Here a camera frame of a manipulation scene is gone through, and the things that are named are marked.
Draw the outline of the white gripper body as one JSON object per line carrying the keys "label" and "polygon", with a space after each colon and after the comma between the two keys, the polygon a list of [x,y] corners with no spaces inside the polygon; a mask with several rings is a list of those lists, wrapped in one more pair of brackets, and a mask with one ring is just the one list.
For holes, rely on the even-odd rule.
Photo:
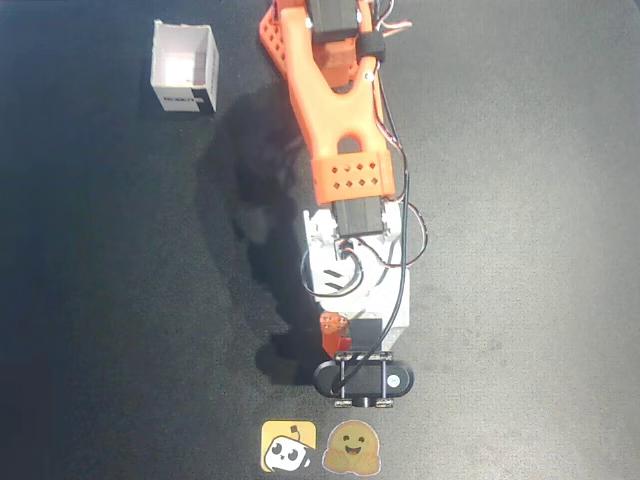
{"label": "white gripper body", "polygon": [[341,259],[330,249],[305,253],[305,289],[323,312],[349,321],[350,350],[364,352],[380,341],[390,351],[410,325],[410,272],[380,265],[363,249]]}

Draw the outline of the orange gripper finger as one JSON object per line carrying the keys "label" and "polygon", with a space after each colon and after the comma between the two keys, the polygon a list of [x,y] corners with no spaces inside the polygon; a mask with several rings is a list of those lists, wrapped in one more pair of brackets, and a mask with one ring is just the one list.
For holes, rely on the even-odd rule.
{"label": "orange gripper finger", "polygon": [[322,346],[329,357],[350,350],[349,325],[350,321],[339,313],[323,312],[320,315]]}

